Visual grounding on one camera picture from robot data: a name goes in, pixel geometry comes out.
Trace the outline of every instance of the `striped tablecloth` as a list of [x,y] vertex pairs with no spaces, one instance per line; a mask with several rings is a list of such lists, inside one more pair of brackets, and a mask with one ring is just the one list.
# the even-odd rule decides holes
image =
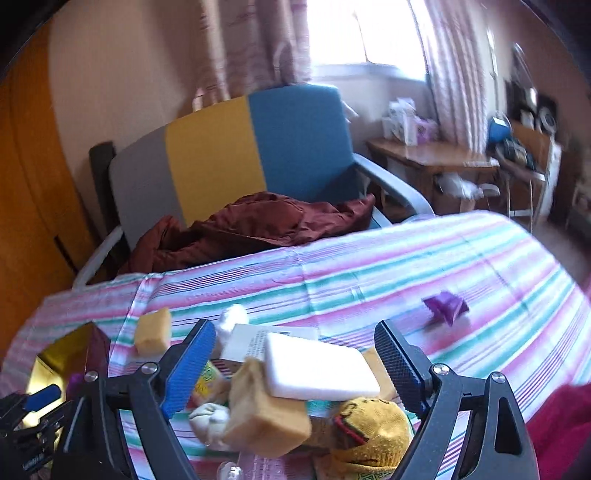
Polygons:
[[[441,290],[470,307],[453,327],[433,322],[421,301]],[[313,326],[322,341],[359,349],[373,344],[377,322],[394,319],[433,362],[474,377],[504,372],[526,420],[559,385],[591,377],[585,295],[518,225],[473,212],[184,271],[126,275],[48,297],[8,351],[0,395],[23,389],[36,353],[84,322],[95,321],[111,337],[109,375],[121,375],[137,367],[132,343],[140,315],[169,307],[179,342],[196,319],[215,320],[232,303],[243,304],[252,323]],[[218,464],[235,455],[208,451],[187,415],[174,416],[173,428],[200,477],[213,479]],[[122,419],[138,474],[152,478],[131,414]],[[451,476],[466,422],[461,413],[441,479]],[[310,471],[306,455],[293,453],[289,465]]]

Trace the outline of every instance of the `blue gripper pad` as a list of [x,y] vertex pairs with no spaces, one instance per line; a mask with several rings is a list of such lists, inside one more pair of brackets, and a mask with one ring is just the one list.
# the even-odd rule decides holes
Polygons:
[[55,402],[61,398],[61,390],[55,384],[51,384],[45,387],[43,390],[38,391],[32,395],[25,402],[25,411],[39,411],[44,407],[47,407],[50,403]]
[[165,396],[160,408],[167,419],[185,408],[195,383],[212,354],[215,342],[216,330],[213,323],[199,320],[181,345],[170,348],[184,347],[184,352],[166,379]]
[[420,348],[408,344],[391,320],[377,324],[374,344],[404,408],[422,418],[429,410],[431,362]]

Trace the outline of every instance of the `curtain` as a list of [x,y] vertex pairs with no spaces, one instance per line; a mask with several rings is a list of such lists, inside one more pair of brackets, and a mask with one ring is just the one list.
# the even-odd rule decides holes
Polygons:
[[482,153],[488,134],[485,77],[466,0],[408,1],[443,139]]
[[310,80],[307,0],[196,0],[195,6],[201,101],[194,105]]

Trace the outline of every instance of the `chair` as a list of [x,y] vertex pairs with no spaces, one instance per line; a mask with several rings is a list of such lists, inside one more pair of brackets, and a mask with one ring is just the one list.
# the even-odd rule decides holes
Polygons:
[[[121,151],[109,172],[121,225],[73,288],[86,285],[123,234],[133,249],[164,215],[191,225],[262,190],[335,204],[366,196],[373,181],[410,213],[434,215],[419,192],[353,153],[339,91],[324,85],[265,90],[191,113]],[[370,228],[389,225],[374,209]]]

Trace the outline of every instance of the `gray armrest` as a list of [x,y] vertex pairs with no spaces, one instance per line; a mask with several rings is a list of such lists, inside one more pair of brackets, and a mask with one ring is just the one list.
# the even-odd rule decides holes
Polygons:
[[408,183],[357,153],[353,154],[353,159],[355,167],[362,175],[380,185],[413,215],[435,215],[427,199]]
[[79,290],[80,288],[86,287],[89,280],[96,275],[96,272],[105,261],[105,258],[107,258],[107,255],[109,255],[109,252],[122,237],[123,229],[121,228],[121,225],[113,228],[113,231],[106,236],[103,242],[99,245],[99,248],[94,251],[92,256],[88,259],[88,262],[86,262],[84,267],[78,272],[78,275],[74,279],[72,290]]

